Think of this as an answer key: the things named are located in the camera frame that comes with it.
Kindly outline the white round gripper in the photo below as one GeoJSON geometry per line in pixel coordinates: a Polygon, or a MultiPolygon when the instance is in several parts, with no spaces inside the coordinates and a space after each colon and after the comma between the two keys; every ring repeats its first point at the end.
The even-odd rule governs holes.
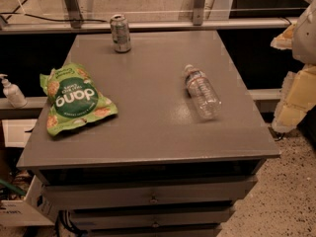
{"type": "Polygon", "coordinates": [[[283,80],[272,128],[287,133],[316,106],[316,0],[298,18],[296,25],[290,25],[273,38],[271,47],[292,49],[294,59],[312,64],[297,73],[289,71],[283,80]]]}

